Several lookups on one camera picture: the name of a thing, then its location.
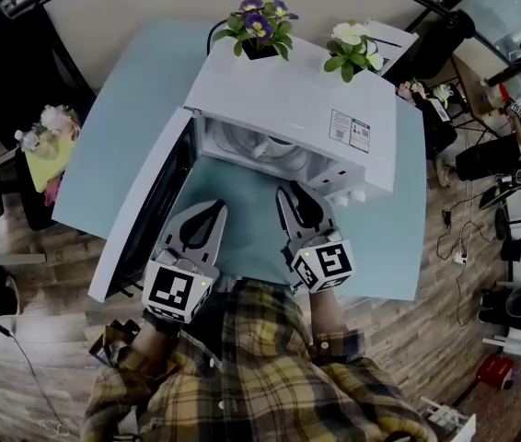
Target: light blue table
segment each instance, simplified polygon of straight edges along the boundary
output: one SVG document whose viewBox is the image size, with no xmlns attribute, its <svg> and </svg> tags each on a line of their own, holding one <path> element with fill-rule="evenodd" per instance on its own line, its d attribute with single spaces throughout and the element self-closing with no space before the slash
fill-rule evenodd
<svg viewBox="0 0 521 442">
<path fill-rule="evenodd" d="M 111 73 L 77 141 L 53 218 L 106 238 L 150 147 L 185 100 L 205 58 L 209 28 L 155 20 L 147 23 Z M 397 99 L 398 153 L 394 192 L 337 208 L 353 244 L 357 271 L 336 293 L 414 299 L 423 251 L 426 167 L 421 113 Z M 274 200 L 279 179 L 201 157 L 175 211 L 223 198 L 228 220 L 218 257 L 226 273 L 284 280 L 286 242 Z"/>
</svg>

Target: microwave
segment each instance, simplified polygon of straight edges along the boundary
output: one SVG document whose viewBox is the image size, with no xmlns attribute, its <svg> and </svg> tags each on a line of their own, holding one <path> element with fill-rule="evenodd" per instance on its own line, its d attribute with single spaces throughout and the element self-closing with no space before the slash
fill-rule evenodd
<svg viewBox="0 0 521 442">
<path fill-rule="evenodd" d="M 368 71 L 344 83 L 322 69 L 328 52 L 293 38 L 290 61 L 237 58 L 217 42 L 189 95 L 152 147 L 111 229 L 89 295 L 137 285 L 201 157 L 297 180 L 332 202 L 393 192 L 395 88 Z"/>
</svg>

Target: yellow plaid shirt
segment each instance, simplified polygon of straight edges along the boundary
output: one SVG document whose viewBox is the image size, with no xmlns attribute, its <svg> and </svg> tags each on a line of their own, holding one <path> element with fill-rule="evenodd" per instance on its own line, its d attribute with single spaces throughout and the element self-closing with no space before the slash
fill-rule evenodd
<svg viewBox="0 0 521 442">
<path fill-rule="evenodd" d="M 108 334 L 112 367 L 98 376 L 87 408 L 88 442 L 436 441 L 390 376 L 361 356 L 360 332 L 310 344 L 286 287 L 235 286 L 222 355 L 183 331 L 166 364 L 155 366 Z M 140 438 L 121 435 L 128 414 Z"/>
</svg>

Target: microwave door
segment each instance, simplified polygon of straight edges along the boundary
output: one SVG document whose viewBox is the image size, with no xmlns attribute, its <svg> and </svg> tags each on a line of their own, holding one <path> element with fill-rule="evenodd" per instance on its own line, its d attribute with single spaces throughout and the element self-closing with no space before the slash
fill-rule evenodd
<svg viewBox="0 0 521 442">
<path fill-rule="evenodd" d="M 88 294 L 97 301 L 142 276 L 156 239 L 195 163 L 192 112 L 179 108 L 156 140 L 113 224 Z"/>
</svg>

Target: power cord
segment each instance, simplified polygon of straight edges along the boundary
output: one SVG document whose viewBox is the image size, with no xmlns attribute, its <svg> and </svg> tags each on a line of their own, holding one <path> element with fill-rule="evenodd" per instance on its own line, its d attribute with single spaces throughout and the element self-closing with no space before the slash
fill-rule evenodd
<svg viewBox="0 0 521 442">
<path fill-rule="evenodd" d="M 62 419 L 60 419 L 60 416 L 58 415 L 58 413 L 56 412 L 53 404 L 52 404 L 52 401 L 50 401 L 50 398 L 48 398 L 48 395 L 45 393 L 45 391 L 43 390 L 43 387 L 41 386 L 40 384 L 40 380 L 38 379 L 38 375 L 36 374 L 36 371 L 35 369 L 33 368 L 33 365 L 31 364 L 31 362 L 29 361 L 29 358 L 27 356 L 27 354 L 25 353 L 25 351 L 23 350 L 23 348 L 21 347 L 21 345 L 19 344 L 19 341 L 16 339 L 16 337 L 11 333 L 11 331 L 9 329 L 7 329 L 6 327 L 4 326 L 1 326 L 0 325 L 0 332 L 5 336 L 5 337 L 10 337 L 11 339 L 13 339 L 13 341 L 15 342 L 15 344 L 17 345 L 17 347 L 19 348 L 19 351 L 23 354 L 23 356 L 25 357 L 25 360 L 26 362 L 28 363 L 28 366 L 29 366 L 29 370 L 31 371 L 31 375 L 33 376 L 33 378 L 35 379 L 36 381 L 36 385 L 38 387 L 38 390 L 40 390 L 40 393 L 41 393 L 41 396 L 43 396 L 43 399 L 46 401 L 46 404 L 48 404 L 48 407 L 50 408 L 50 410 L 52 411 L 52 414 L 54 415 L 54 418 L 55 420 L 57 421 L 58 424 L 54 425 L 52 424 L 52 422 L 50 421 L 47 421 L 47 420 L 44 420 L 44 419 L 40 419 L 38 421 L 38 425 L 42 428 L 42 429 L 45 429 L 47 431 L 50 431 L 50 432 L 53 432 L 53 435 L 49 436 L 50 438 L 56 438 L 58 436 L 62 436 L 62 437 L 66 437 L 66 436 L 70 436 L 72 433 L 70 431 L 70 429 L 68 429 L 68 427 L 66 427 L 66 425 L 63 423 Z"/>
</svg>

